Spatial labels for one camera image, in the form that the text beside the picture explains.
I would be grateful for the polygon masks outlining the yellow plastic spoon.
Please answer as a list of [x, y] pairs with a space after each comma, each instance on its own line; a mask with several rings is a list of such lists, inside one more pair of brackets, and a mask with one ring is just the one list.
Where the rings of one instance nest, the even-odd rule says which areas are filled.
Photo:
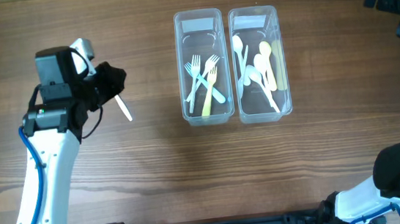
[[263, 59], [265, 60], [265, 64], [267, 67], [266, 75], [267, 75], [267, 82], [269, 84], [269, 89], [270, 91], [277, 91], [275, 74], [273, 74], [273, 69], [270, 63], [270, 54], [272, 53], [271, 45], [266, 41], [261, 41], [259, 43], [259, 52], [263, 56]]

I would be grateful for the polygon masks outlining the yellow plastic fork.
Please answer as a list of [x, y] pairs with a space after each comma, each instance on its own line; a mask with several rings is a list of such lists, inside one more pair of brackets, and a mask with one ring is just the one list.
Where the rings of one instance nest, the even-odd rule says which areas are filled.
[[211, 104], [212, 104], [212, 90], [215, 82], [217, 81], [217, 67], [213, 67], [208, 75], [207, 75], [207, 83], [208, 83], [208, 88], [207, 88], [207, 95], [205, 97], [203, 109], [201, 115], [203, 117], [209, 116], [211, 112]]

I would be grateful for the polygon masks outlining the light blue plastic fork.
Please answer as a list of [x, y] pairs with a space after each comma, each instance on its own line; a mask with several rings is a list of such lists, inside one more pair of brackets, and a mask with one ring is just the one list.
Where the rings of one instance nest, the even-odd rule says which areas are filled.
[[[185, 69], [186, 69], [186, 71], [188, 72], [189, 75], [191, 75], [191, 70], [190, 70], [191, 67], [192, 67], [192, 64], [190, 62], [187, 62], [185, 64]], [[205, 78], [203, 78], [201, 75], [198, 75], [197, 76], [197, 81], [196, 81], [196, 88], [198, 89], [200, 87], [200, 85], [203, 85], [206, 88], [208, 88], [207, 80]], [[187, 102], [191, 101], [192, 95], [193, 95], [192, 92], [188, 95], [188, 98], [186, 99]], [[217, 89], [213, 89], [212, 90], [212, 95], [215, 98], [215, 100], [217, 100], [219, 103], [225, 103], [226, 102], [225, 97]]]

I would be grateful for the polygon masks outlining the white spoon container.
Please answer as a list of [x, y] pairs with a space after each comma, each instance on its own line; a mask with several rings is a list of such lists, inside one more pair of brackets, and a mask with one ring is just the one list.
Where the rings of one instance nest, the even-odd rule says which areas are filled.
[[251, 81], [259, 84], [261, 89], [264, 92], [265, 97], [268, 99], [270, 106], [275, 110], [275, 112], [280, 113], [278, 106], [275, 104], [274, 99], [271, 97], [270, 93], [266, 89], [265, 85], [262, 82], [262, 75], [261, 73], [251, 65], [245, 67], [245, 74], [250, 78]]

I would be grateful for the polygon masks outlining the light blue plastic spoon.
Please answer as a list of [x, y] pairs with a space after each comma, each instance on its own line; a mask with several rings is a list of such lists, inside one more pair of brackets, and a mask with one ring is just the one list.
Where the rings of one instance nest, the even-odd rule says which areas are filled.
[[[242, 61], [242, 57], [244, 56], [244, 53], [242, 53], [242, 50], [243, 50], [242, 40], [240, 39], [240, 37], [238, 35], [234, 35], [232, 38], [233, 38], [234, 52], [237, 54], [238, 61], [239, 61], [239, 67], [240, 67], [241, 61]], [[244, 80], [243, 83], [244, 83], [245, 86], [249, 86], [250, 85], [250, 78], [248, 78], [245, 75], [245, 80]]]

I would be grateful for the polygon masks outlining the white plastic fork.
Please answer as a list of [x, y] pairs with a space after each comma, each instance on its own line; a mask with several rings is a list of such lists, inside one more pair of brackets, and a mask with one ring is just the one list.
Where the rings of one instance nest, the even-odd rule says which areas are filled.
[[131, 112], [129, 112], [126, 104], [123, 102], [122, 98], [119, 95], [115, 96], [115, 100], [117, 105], [120, 107], [121, 111], [124, 113], [124, 115], [127, 117], [127, 119], [132, 122], [133, 117], [131, 115]]
[[192, 82], [192, 89], [190, 91], [190, 104], [189, 104], [189, 113], [194, 112], [194, 104], [195, 104], [195, 92], [196, 92], [196, 79], [197, 75], [200, 73], [200, 67], [201, 67], [201, 56], [200, 55], [193, 55], [192, 61], [191, 61], [191, 77], [193, 79]]
[[217, 55], [212, 55], [211, 57], [208, 58], [208, 60], [206, 60], [206, 64], [204, 66], [204, 71], [202, 74], [202, 77], [205, 78], [204, 76], [207, 75], [209, 73], [209, 71], [215, 67], [216, 63], [219, 61], [219, 56]]

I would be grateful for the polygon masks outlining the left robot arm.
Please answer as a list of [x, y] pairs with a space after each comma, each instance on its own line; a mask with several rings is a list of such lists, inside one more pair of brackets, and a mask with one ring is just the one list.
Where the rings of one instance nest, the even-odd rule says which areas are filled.
[[18, 134], [27, 166], [16, 224], [67, 224], [70, 180], [90, 112], [124, 90], [126, 73], [108, 62], [92, 65], [88, 39], [35, 53], [40, 82]]

